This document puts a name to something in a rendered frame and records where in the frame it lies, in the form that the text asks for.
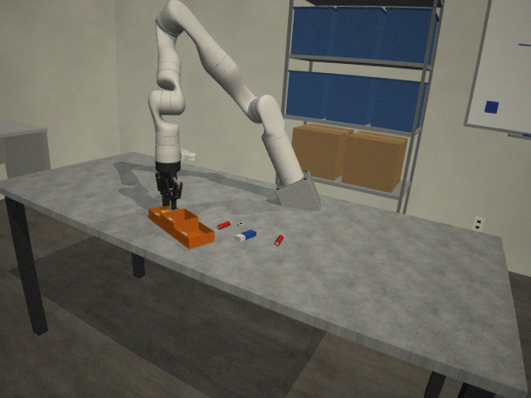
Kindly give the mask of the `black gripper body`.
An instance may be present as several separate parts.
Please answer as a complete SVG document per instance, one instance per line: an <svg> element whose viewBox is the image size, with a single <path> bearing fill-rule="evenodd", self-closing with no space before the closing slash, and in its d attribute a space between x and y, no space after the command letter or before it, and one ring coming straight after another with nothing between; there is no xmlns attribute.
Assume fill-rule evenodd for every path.
<svg viewBox="0 0 531 398"><path fill-rule="evenodd" d="M173 188L173 178L178 180L177 172L181 169L181 160L176 163L159 163L155 161L156 171L160 176L168 179L169 189Z"/></svg>

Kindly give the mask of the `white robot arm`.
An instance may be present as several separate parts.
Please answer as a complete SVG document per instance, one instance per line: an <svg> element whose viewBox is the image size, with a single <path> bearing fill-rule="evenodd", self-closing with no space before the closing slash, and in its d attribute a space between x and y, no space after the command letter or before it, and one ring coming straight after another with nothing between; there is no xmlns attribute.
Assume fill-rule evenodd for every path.
<svg viewBox="0 0 531 398"><path fill-rule="evenodd" d="M157 84L165 90L149 95L149 109L155 127L155 161L176 163L196 160L196 154L179 146L179 127L162 115L180 115L185 110L181 88L181 61L175 51L183 30L195 43L205 71L236 101L245 115L264 126L261 138L282 186L304 177L285 131L280 107L271 95L256 98L246 87L235 61L212 39L192 12L180 1L170 0L156 17L158 42ZM261 122L262 119L262 122ZM180 159L181 155L181 159Z"/></svg>

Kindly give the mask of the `orange rack of three bins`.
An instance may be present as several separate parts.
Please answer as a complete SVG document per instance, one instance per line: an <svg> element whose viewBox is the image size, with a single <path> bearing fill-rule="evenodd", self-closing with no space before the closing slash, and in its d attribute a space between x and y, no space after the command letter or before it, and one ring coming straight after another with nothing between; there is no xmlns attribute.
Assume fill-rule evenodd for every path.
<svg viewBox="0 0 531 398"><path fill-rule="evenodd" d="M198 216L185 208L160 214L167 209L169 205L149 209L149 219L188 249L215 241L215 231L199 222Z"/></svg>

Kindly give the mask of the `blue and white eraser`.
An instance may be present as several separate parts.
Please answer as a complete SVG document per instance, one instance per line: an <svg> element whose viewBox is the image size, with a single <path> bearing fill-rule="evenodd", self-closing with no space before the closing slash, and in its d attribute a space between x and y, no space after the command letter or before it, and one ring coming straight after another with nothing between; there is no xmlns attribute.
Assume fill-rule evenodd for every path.
<svg viewBox="0 0 531 398"><path fill-rule="evenodd" d="M247 239L250 239L252 237L256 236L256 231L253 231L253 230L249 230L249 231L245 231L245 232L242 232L238 235L235 235L235 240L238 240L238 241L244 241L244 240L247 240Z"/></svg>

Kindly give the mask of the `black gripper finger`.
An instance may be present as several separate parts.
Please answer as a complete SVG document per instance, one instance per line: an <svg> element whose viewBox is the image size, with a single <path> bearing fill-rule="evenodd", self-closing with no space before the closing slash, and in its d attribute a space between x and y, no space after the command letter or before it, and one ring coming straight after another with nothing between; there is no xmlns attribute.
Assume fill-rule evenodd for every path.
<svg viewBox="0 0 531 398"><path fill-rule="evenodd" d="M168 193L166 192L166 187L163 186L163 176L160 176L160 178L159 178L159 172L157 172L157 173L155 173L155 177L156 177L158 191L162 195L162 205L163 206L168 206L169 205L169 198L168 198ZM160 182L160 185L159 185L159 182ZM160 188L161 188L161 190L160 190Z"/></svg>
<svg viewBox="0 0 531 398"><path fill-rule="evenodd" d="M166 192L168 193L168 197L169 197L169 210L170 211L176 211L177 210L177 199L181 198L183 183L179 182L174 177L173 178L173 189L172 190L169 190L168 179L167 178L164 178L164 183L165 183L165 186L166 186Z"/></svg>

